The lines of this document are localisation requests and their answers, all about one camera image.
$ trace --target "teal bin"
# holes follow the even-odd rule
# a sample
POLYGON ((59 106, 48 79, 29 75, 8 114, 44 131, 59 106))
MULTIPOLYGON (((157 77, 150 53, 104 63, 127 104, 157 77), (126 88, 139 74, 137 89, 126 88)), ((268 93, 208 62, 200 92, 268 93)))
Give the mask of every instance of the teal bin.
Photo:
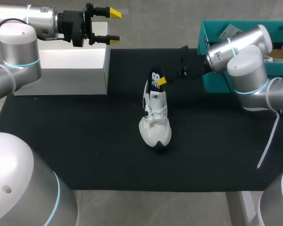
MULTIPOLYGON (((219 36, 230 24, 242 32, 248 31, 258 24, 262 24, 268 30, 273 45, 275 47, 280 46, 283 49, 283 21, 204 20, 202 21, 200 29, 197 47, 198 54, 204 55, 207 53, 207 49, 210 45, 222 42, 223 40, 219 36)), ((265 62, 265 67, 269 78, 283 78, 283 62, 265 62)), ((208 93, 228 93, 231 90, 234 90, 230 75, 227 72, 224 72, 224 75, 225 76, 214 72, 205 74, 203 76, 205 90, 208 93)))

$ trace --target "screw hole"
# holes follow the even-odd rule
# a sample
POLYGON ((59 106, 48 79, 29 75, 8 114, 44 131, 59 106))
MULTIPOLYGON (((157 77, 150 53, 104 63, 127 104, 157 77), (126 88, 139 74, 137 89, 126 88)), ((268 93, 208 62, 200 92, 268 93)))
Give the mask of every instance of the screw hole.
POLYGON ((8 186, 8 185, 4 185, 2 187, 2 191, 5 192, 6 194, 10 194, 12 192, 10 186, 8 186))

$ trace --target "robotic arm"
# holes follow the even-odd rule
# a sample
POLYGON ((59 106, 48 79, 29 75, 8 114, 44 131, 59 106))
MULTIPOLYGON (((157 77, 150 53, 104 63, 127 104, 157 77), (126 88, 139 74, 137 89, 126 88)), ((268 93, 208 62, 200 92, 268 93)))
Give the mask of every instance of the robotic arm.
POLYGON ((221 73, 227 69, 244 109, 283 110, 283 79, 268 79, 263 63, 263 55, 271 51, 268 31, 258 25, 213 45, 207 54, 198 56, 202 67, 196 73, 189 66, 187 47, 183 47, 180 59, 184 65, 180 76, 200 77, 210 71, 221 73))
POLYGON ((87 3, 84 11, 59 13, 55 7, 0 4, 0 44, 3 64, 0 65, 0 99, 41 78, 37 39, 64 40, 82 47, 85 39, 107 45, 119 41, 119 36, 96 36, 91 17, 121 18, 113 8, 96 8, 87 3))

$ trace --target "white box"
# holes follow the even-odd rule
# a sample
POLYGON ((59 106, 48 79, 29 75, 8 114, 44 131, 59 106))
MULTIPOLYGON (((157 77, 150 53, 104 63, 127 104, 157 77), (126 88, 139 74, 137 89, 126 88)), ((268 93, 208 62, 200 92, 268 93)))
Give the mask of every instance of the white box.
MULTIPOLYGON (((109 34, 107 22, 92 23, 92 31, 95 35, 109 34)), ((15 95, 107 94, 109 45, 90 46, 88 41, 80 48, 63 40, 38 40, 42 78, 22 87, 15 95)))

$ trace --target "white sneaker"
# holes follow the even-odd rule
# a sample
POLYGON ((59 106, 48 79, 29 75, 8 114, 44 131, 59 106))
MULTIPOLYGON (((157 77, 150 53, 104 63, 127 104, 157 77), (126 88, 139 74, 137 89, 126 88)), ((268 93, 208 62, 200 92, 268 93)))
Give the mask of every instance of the white sneaker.
POLYGON ((139 123, 141 137, 147 145, 163 148, 171 140, 171 128, 167 117, 166 92, 158 85, 163 77, 161 69, 151 70, 143 92, 143 108, 145 116, 139 123))

